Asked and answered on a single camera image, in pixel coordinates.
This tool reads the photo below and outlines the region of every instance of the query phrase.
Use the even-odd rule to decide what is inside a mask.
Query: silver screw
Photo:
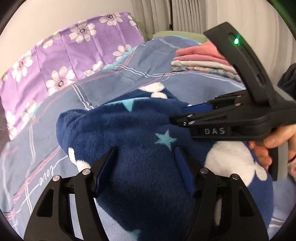
[[[232,174],[231,175],[233,180],[239,180],[239,175],[238,174]]]
[[[54,176],[54,177],[52,178],[52,180],[53,180],[54,182],[57,182],[59,179],[60,179],[60,177],[59,177],[58,175],[56,175],[56,176]]]
[[[84,170],[82,171],[82,174],[83,174],[83,175],[88,175],[88,174],[90,174],[90,172],[91,172],[90,169],[84,169]]]
[[[200,172],[201,172],[202,174],[208,174],[208,173],[209,173],[209,169],[203,167],[203,168],[200,169]]]

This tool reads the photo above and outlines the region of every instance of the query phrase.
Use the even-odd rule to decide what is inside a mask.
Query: purple pillowcase
[[[10,139],[48,96],[100,71],[143,42],[127,12],[83,20],[39,41],[0,79]]]

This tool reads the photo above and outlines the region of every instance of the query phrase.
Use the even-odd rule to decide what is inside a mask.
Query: blue fleece blanket
[[[98,204],[137,240],[179,241],[187,231],[195,201],[179,174],[176,146],[217,175],[239,174],[268,226],[271,177],[245,143],[196,141],[188,129],[170,124],[186,106],[153,83],[90,111],[62,113],[57,139],[79,171],[118,147],[117,166]]]

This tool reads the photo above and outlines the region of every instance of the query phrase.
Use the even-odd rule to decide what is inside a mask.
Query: human hand
[[[296,156],[296,125],[279,127],[263,140],[264,146],[257,146],[255,141],[250,141],[248,144],[249,148],[254,151],[261,165],[265,169],[268,169],[272,164],[272,159],[267,149],[278,147],[285,141],[288,141],[289,144],[288,158],[292,160]],[[296,176],[296,165],[289,167],[289,173],[294,177]]]

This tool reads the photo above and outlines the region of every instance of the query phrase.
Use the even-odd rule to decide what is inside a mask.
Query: teal star
[[[175,142],[177,140],[177,138],[170,137],[169,130],[167,130],[164,134],[156,133],[155,135],[157,135],[159,140],[157,142],[155,142],[154,144],[166,145],[170,149],[170,151],[172,150],[170,145],[171,145],[171,143]]]
[[[137,100],[142,100],[142,99],[149,99],[148,97],[137,97],[137,98],[131,98],[131,99],[126,99],[126,100],[118,100],[114,101],[111,103],[107,103],[106,105],[116,105],[116,104],[123,104],[124,107],[131,112],[133,110],[133,103]]]

